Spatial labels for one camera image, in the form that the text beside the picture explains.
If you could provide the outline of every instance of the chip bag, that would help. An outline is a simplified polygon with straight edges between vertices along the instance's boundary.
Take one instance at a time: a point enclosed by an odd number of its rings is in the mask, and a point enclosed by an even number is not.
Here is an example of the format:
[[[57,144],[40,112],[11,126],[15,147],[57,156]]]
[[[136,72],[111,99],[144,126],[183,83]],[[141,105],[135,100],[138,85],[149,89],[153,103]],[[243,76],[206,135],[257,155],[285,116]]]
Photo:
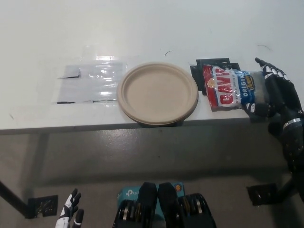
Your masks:
[[[212,110],[242,108],[247,103],[263,103],[269,100],[261,72],[204,65],[203,76]]]

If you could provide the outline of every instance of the bag label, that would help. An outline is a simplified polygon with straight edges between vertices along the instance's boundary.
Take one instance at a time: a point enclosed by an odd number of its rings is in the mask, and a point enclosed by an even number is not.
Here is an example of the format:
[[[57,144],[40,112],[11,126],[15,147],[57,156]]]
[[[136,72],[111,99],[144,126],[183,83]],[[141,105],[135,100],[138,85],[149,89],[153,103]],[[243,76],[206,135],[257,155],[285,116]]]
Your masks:
[[[234,108],[254,102],[255,85],[248,71],[224,70],[218,66],[205,65],[203,75],[212,108]]]

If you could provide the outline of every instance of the clear plastic sheet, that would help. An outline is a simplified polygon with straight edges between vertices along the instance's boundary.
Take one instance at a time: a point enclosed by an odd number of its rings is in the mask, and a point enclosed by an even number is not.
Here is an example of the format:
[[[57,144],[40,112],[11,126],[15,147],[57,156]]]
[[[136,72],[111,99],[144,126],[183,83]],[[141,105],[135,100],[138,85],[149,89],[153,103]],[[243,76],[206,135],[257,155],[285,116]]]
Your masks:
[[[65,67],[58,80],[61,86],[58,104],[110,102],[116,100],[116,89],[127,64],[114,57],[98,57],[95,61]]]

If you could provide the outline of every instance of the gray floor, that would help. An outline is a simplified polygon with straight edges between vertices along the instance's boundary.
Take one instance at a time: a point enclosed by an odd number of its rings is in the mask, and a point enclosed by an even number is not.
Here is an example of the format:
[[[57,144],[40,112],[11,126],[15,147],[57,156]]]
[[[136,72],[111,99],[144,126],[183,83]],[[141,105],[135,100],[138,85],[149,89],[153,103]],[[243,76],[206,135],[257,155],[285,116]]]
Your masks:
[[[183,181],[206,198],[218,228],[302,228],[298,195],[253,207],[246,186],[289,174],[265,124],[0,136],[0,179],[20,197],[59,195],[77,187],[84,228],[110,228],[116,195],[144,181]],[[53,228],[56,217],[24,219],[0,199],[0,228]]]

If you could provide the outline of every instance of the paper plate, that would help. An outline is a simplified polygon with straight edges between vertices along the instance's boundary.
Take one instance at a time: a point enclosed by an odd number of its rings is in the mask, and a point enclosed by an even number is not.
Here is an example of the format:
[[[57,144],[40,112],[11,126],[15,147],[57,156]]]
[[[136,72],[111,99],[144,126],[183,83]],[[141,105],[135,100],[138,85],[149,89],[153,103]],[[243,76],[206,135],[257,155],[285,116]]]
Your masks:
[[[187,118],[198,101],[194,79],[167,63],[148,63],[130,70],[120,82],[117,99],[131,119],[166,125]]]

